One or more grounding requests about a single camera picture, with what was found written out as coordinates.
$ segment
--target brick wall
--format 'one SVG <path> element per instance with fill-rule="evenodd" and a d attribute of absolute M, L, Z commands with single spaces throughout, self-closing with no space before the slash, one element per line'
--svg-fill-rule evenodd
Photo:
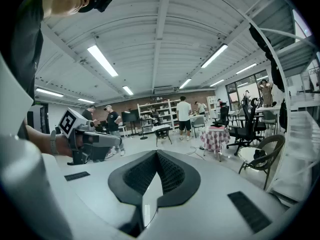
<path fill-rule="evenodd" d="M 179 100 L 180 96 L 186 97 L 186 102 L 191 104 L 192 111 L 197 109 L 197 106 L 195 105 L 195 102 L 204 103 L 207 105 L 207 97 L 208 96 L 214 96 L 215 91 L 197 91 L 197 92 L 188 92 L 188 93 L 177 93 L 172 95 L 162 95 L 161 97 L 164 99 L 170 99 L 172 100 Z M 154 103 L 154 101 L 150 97 L 146 98 L 138 98 L 138 99 L 132 99 L 128 101 L 123 101 L 119 103 L 113 103 L 110 104 L 112 106 L 112 109 L 116 111 L 119 116 L 121 116 L 121 112 L 128 111 L 129 109 L 136 110 L 138 109 L 138 105 L 144 105 L 146 103 Z M 95 113 L 93 114 L 93 119 L 98 119 L 100 121 L 105 121 L 108 113 L 107 111 L 104 111 L 105 106 L 99 106 L 96 108 Z M 135 124 L 136 127 L 140 128 L 140 125 L 138 123 Z"/>

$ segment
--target ceiling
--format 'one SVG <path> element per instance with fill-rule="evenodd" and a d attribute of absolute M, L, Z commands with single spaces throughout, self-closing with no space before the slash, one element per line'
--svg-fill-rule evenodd
<path fill-rule="evenodd" d="M 66 18 L 47 18 L 41 26 L 43 50 L 35 86 L 64 94 L 37 99 L 86 106 L 151 96 L 154 88 L 207 90 L 221 79 L 253 64 L 269 62 L 249 33 L 246 13 L 261 28 L 294 34 L 292 10 L 283 0 L 113 0 L 104 13 L 93 10 Z M 275 50 L 293 38 L 266 32 Z M 228 48 L 207 68 L 201 64 L 222 44 Z M 87 51 L 97 45 L 118 76 Z"/>

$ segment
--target tv screen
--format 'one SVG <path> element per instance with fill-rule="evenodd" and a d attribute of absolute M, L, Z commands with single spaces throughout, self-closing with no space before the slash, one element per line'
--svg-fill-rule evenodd
<path fill-rule="evenodd" d="M 121 112 L 121 117 L 123 122 L 133 122 L 139 120 L 139 111 L 138 109 L 129 110 L 128 112 Z"/>

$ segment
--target ceiling light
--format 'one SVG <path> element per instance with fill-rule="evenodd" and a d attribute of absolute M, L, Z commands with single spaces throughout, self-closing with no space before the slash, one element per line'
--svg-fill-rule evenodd
<path fill-rule="evenodd" d="M 261 79 L 264 79 L 264 78 L 269 78 L 269 76 L 266 75 L 266 76 L 258 78 L 257 80 L 261 80 Z"/>
<path fill-rule="evenodd" d="M 63 97 L 63 95 L 60 93 L 56 93 L 56 92 L 52 92 L 52 91 L 48 91 L 48 90 L 44 90 L 44 89 L 40 89 L 40 88 L 37 88 L 36 91 L 40 92 L 40 93 L 44 93 L 44 94 L 50 94 L 50 95 L 54 95 L 54 96 L 58 96 L 58 97 Z"/>
<path fill-rule="evenodd" d="M 245 70 L 248 70 L 248 69 L 250 69 L 250 68 L 252 68 L 252 67 L 254 67 L 254 66 L 256 66 L 256 65 L 257 65 L 257 63 L 253 63 L 252 65 L 247 66 L 246 68 L 238 71 L 236 74 L 240 74 L 241 72 L 243 72 L 243 71 L 245 71 Z"/>
<path fill-rule="evenodd" d="M 93 101 L 90 101 L 90 100 L 86 100 L 86 99 L 83 99 L 83 98 L 78 98 L 78 101 L 82 101 L 82 102 L 88 102 L 88 103 L 95 103 Z"/>
<path fill-rule="evenodd" d="M 201 68 L 205 69 L 211 62 L 214 61 L 215 58 L 217 58 L 222 52 L 228 48 L 228 45 L 223 43 L 220 48 L 213 53 L 202 65 Z"/>
<path fill-rule="evenodd" d="M 219 83 L 221 83 L 221 82 L 223 82 L 223 81 L 224 81 L 224 79 L 222 79 L 222 80 L 220 80 L 220 81 L 218 81 L 218 82 L 215 82 L 214 84 L 211 84 L 210 87 L 215 86 L 215 85 L 217 85 L 217 84 L 219 84 Z"/>
<path fill-rule="evenodd" d="M 189 78 L 187 81 L 185 81 L 185 82 L 183 83 L 183 85 L 180 86 L 179 89 L 182 89 L 183 87 L 185 87 L 185 86 L 187 85 L 187 83 L 189 83 L 190 81 L 191 81 L 191 78 Z"/>
<path fill-rule="evenodd" d="M 124 89 L 129 95 L 134 95 L 134 93 L 129 89 L 128 86 L 124 86 L 123 89 Z"/>
<path fill-rule="evenodd" d="M 108 73 L 112 76 L 112 77 L 116 77 L 118 76 L 118 73 L 114 70 L 114 68 L 110 65 L 110 63 L 107 61 L 107 59 L 105 58 L 105 56 L 102 54 L 102 52 L 99 50 L 99 48 L 94 45 L 91 46 L 90 48 L 87 49 L 89 51 L 89 53 L 92 54 L 93 57 L 95 57 L 95 59 L 101 64 L 102 67 L 104 67 L 104 69 L 106 71 L 108 71 Z"/>
<path fill-rule="evenodd" d="M 237 87 L 244 86 L 244 85 L 246 85 L 246 84 L 248 84 L 248 83 L 245 82 L 245 83 L 243 83 L 243 84 L 238 85 Z"/>

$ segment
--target black t-shirt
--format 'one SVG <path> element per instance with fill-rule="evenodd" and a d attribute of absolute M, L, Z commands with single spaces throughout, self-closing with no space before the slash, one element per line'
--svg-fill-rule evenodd
<path fill-rule="evenodd" d="M 82 116 L 87 120 L 91 120 L 91 121 L 93 120 L 91 112 L 88 111 L 87 109 L 82 112 Z"/>
<path fill-rule="evenodd" d="M 0 42 L 1 54 L 13 76 L 34 100 L 35 74 L 44 41 L 40 30 L 44 18 L 42 0 L 13 0 L 4 11 L 6 24 L 2 27 L 6 34 Z M 23 122 L 18 136 L 29 139 Z"/>
<path fill-rule="evenodd" d="M 108 122 L 109 132 L 119 131 L 119 125 L 115 123 L 118 116 L 119 116 L 118 113 L 115 111 L 108 114 L 108 117 L 106 118 L 106 120 Z"/>

